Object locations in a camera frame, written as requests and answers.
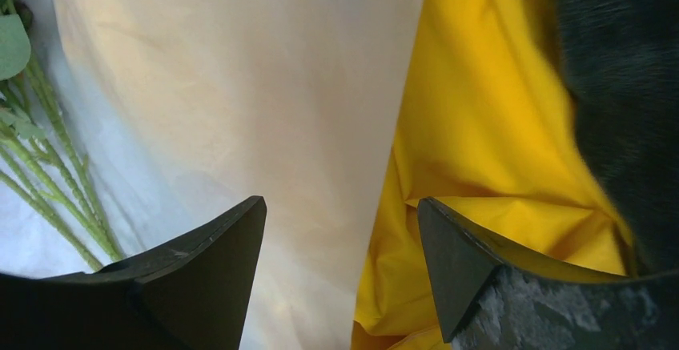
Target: white cloth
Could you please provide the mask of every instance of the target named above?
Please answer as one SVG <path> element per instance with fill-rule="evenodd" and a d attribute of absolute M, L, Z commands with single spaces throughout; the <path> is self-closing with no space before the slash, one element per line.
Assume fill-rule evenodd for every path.
<path fill-rule="evenodd" d="M 241 348 L 348 348 L 422 0 L 25 1 L 128 254 L 263 195 Z M 86 269 L 7 192 L 0 269 Z"/>

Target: yellow cloth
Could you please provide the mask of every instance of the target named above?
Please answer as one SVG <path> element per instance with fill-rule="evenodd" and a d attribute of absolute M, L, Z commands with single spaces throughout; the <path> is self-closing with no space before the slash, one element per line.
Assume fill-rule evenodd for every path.
<path fill-rule="evenodd" d="M 425 0 L 354 350 L 449 348 L 416 222 L 426 196 L 558 259 L 625 273 L 620 218 L 573 141 L 556 45 L 552 0 Z"/>

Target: dark fur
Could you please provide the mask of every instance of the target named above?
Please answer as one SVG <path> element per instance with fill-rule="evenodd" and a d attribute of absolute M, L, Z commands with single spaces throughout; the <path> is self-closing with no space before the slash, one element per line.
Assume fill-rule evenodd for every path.
<path fill-rule="evenodd" d="M 651 272 L 679 268 L 679 0 L 557 0 L 576 141 Z"/>

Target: white backdrop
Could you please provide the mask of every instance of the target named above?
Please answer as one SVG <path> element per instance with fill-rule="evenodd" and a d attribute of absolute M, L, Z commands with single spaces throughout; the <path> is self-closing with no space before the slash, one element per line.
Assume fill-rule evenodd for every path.
<path fill-rule="evenodd" d="M 127 253 L 264 195 L 242 348 L 348 348 L 422 0 L 24 1 Z M 86 270 L 0 191 L 0 271 Z"/>

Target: eucalyptus stem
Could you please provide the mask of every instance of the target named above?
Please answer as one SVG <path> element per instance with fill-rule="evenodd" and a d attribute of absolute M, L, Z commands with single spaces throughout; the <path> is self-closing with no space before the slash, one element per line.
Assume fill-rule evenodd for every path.
<path fill-rule="evenodd" d="M 20 91 L 21 95 L 26 97 L 26 93 L 22 92 L 22 88 L 19 86 L 20 82 L 14 81 L 16 87 Z M 14 90 L 10 87 L 9 84 L 7 84 L 7 88 L 5 90 L 5 95 L 12 96 L 14 98 L 17 98 L 18 95 L 14 92 Z M 27 108 L 24 106 L 23 108 L 24 112 L 28 115 L 28 117 L 33 121 L 33 115 L 30 113 L 30 108 Z M 31 147 L 35 150 L 35 153 L 41 158 L 46 161 L 48 161 L 50 164 L 54 165 L 57 167 L 59 170 L 59 174 L 64 178 L 66 181 L 66 185 L 70 188 L 71 194 L 75 197 L 75 199 L 78 201 L 78 204 L 80 205 L 80 208 L 82 208 L 82 212 L 85 213 L 85 216 L 89 220 L 98 220 L 96 215 L 94 214 L 94 211 L 92 210 L 92 207 L 90 204 L 87 202 L 87 198 L 85 198 L 85 195 L 82 193 L 80 190 L 80 186 L 78 183 L 75 181 L 73 178 L 73 175 L 70 173 L 70 170 L 68 167 L 66 167 L 66 164 L 64 163 L 63 159 L 61 156 L 59 156 L 58 152 L 54 149 L 52 146 L 52 143 L 48 139 L 44 139 L 42 141 L 42 145 L 46 148 L 46 151 L 44 151 L 38 143 L 36 143 L 35 138 L 31 138 L 29 141 Z"/>
<path fill-rule="evenodd" d="M 40 104 L 47 113 L 47 118 L 50 120 L 50 123 L 54 128 L 59 142 L 64 147 L 66 156 L 75 169 L 75 173 L 78 176 L 78 180 L 82 184 L 82 188 L 85 191 L 86 197 L 93 207 L 96 220 L 103 228 L 107 240 L 110 241 L 110 246 L 113 248 L 115 253 L 115 257 L 112 256 L 111 258 L 114 260 L 121 260 L 123 258 L 122 250 L 120 249 L 118 240 L 115 238 L 115 235 L 110 228 L 110 223 L 106 217 L 106 212 L 103 209 L 99 197 L 94 191 L 94 186 L 86 172 L 85 165 L 78 158 L 78 153 L 75 151 L 73 142 L 66 131 L 66 124 L 63 122 L 58 103 L 55 99 L 56 96 L 54 94 L 54 88 L 49 82 L 47 82 L 34 54 L 31 55 L 28 66 L 26 67 L 26 75 L 31 81 L 31 86 L 34 88 L 35 94 L 38 96 L 38 101 L 40 101 Z"/>
<path fill-rule="evenodd" d="M 2 88 L 4 89 L 2 90 L 2 93 L 5 94 L 5 98 L 8 102 L 19 103 L 22 107 L 24 107 L 21 100 L 19 100 L 19 97 L 10 89 L 10 84 L 8 82 L 5 82 Z"/>
<path fill-rule="evenodd" d="M 56 213 L 56 211 L 45 201 L 45 199 L 40 195 L 39 191 L 35 186 L 29 181 L 26 174 L 23 172 L 21 167 L 12 159 L 11 155 L 5 151 L 4 148 L 0 148 L 0 155 L 4 158 L 10 168 L 14 171 L 16 176 L 22 182 L 23 186 L 30 192 L 33 196 L 29 195 L 26 190 L 24 190 L 18 183 L 16 183 L 11 177 L 9 177 L 5 172 L 0 171 L 0 181 L 4 182 L 9 188 L 16 192 L 29 206 L 36 210 L 40 216 L 42 216 L 52 227 L 54 227 L 59 234 L 61 234 L 75 249 L 78 254 L 87 262 L 87 264 L 92 268 L 92 270 L 99 270 L 102 268 L 102 263 L 92 254 L 90 249 L 88 249 L 84 244 L 75 237 L 73 232 L 68 228 L 66 222 Z"/>
<path fill-rule="evenodd" d="M 21 94 L 21 97 L 23 99 L 23 110 L 30 115 L 30 100 L 28 100 L 28 91 L 26 91 L 26 81 L 23 79 L 22 74 L 17 75 L 14 79 L 14 84 L 17 86 L 17 89 L 19 90 L 19 94 Z"/>
<path fill-rule="evenodd" d="M 10 148 L 12 152 L 14 152 L 15 155 L 18 156 L 19 159 L 21 159 L 24 162 L 24 164 L 26 164 L 28 169 L 33 171 L 33 173 L 38 177 L 38 179 L 40 179 L 40 181 L 45 184 L 45 186 L 51 193 L 49 194 L 49 197 L 54 199 L 54 201 L 63 204 L 68 209 L 68 211 L 87 230 L 87 232 L 90 233 L 90 235 L 92 235 L 92 238 L 94 238 L 97 244 L 101 246 L 101 248 L 113 260 L 119 260 L 116 258 L 115 251 L 109 244 L 107 244 L 106 236 L 102 233 L 102 231 L 100 231 L 97 228 L 98 226 L 92 225 L 92 223 L 88 223 L 87 219 L 82 214 L 82 212 L 80 212 L 80 210 L 75 206 L 75 204 L 66 196 L 66 194 L 64 194 L 61 188 L 57 186 L 54 180 L 50 178 L 50 176 L 45 172 L 45 170 L 40 166 L 40 164 L 36 162 L 33 155 L 30 154 L 30 151 L 28 151 L 16 137 L 6 139 L 5 144 L 7 145 L 7 147 Z"/>
<path fill-rule="evenodd" d="M 97 217 L 96 215 L 94 215 L 94 211 L 90 207 L 90 204 L 87 202 L 87 198 L 85 198 L 85 195 L 80 190 L 78 183 L 75 182 L 73 175 L 68 170 L 68 167 L 66 167 L 66 164 L 62 160 L 61 156 L 59 156 L 59 153 L 52 146 L 52 143 L 50 143 L 49 140 L 45 139 L 42 141 L 42 145 L 45 147 L 45 151 L 40 149 L 38 150 L 38 152 L 46 154 L 46 158 L 49 159 L 50 163 L 54 164 L 54 166 L 57 167 L 57 170 L 59 170 L 59 174 L 61 174 L 64 180 L 66 181 L 66 185 L 70 188 L 70 192 L 78 201 L 78 204 L 80 205 L 80 208 L 82 209 L 82 212 L 85 214 L 85 216 L 89 220 L 96 221 Z"/>

